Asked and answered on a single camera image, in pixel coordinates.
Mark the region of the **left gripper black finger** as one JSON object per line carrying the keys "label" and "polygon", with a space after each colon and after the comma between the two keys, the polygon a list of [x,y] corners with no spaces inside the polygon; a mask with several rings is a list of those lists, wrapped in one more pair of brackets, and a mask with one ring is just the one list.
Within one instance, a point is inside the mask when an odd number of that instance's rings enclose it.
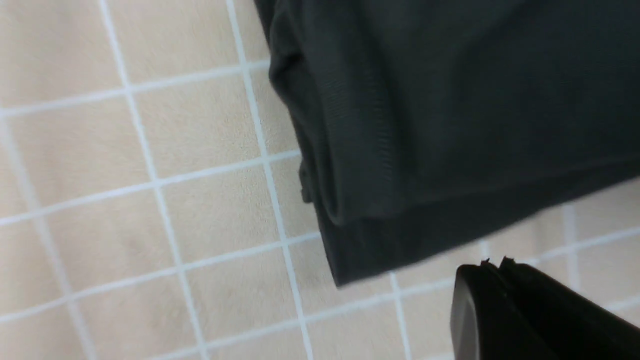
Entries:
{"label": "left gripper black finger", "polygon": [[637,326],[507,257],[457,269],[450,332],[456,360],[640,357]]}

